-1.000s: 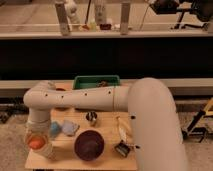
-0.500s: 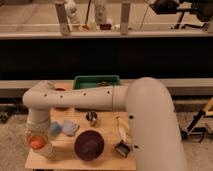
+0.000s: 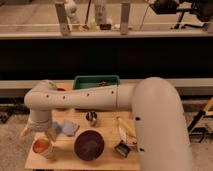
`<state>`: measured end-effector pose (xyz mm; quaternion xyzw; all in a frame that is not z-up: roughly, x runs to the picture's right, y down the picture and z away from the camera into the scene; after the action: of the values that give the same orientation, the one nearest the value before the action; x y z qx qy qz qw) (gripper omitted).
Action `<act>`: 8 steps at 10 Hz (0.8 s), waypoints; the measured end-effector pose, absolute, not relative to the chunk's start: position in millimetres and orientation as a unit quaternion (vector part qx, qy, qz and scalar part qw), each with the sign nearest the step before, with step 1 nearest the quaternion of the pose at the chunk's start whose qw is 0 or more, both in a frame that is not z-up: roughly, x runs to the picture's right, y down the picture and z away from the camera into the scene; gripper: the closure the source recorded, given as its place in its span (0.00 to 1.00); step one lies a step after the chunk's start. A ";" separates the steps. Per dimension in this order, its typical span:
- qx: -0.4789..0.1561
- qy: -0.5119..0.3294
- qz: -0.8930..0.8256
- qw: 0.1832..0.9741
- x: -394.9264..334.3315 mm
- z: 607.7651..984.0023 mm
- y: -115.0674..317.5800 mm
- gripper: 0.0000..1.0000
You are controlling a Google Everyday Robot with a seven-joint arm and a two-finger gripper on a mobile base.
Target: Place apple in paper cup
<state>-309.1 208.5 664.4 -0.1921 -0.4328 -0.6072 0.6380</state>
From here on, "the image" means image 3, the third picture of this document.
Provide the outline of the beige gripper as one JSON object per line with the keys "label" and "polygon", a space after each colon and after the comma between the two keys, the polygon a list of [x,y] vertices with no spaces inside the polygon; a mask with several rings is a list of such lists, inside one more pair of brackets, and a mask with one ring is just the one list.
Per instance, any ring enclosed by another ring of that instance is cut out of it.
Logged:
{"label": "beige gripper", "polygon": [[56,141],[56,131],[51,128],[52,127],[52,121],[51,120],[47,120],[45,122],[35,122],[32,121],[31,119],[28,119],[27,121],[27,125],[26,127],[22,130],[22,132],[20,133],[20,136],[26,136],[28,134],[30,134],[31,131],[34,132],[45,132],[45,135],[47,136],[47,138],[53,142]]}

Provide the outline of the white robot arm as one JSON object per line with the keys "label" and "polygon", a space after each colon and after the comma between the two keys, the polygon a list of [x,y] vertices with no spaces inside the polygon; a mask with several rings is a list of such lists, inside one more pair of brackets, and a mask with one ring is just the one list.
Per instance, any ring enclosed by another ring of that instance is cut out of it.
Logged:
{"label": "white robot arm", "polygon": [[68,91],[59,91],[53,81],[42,80],[26,93],[24,104],[30,109],[26,129],[34,132],[51,129],[54,109],[130,111],[141,171],[193,171],[181,98],[163,78]]}

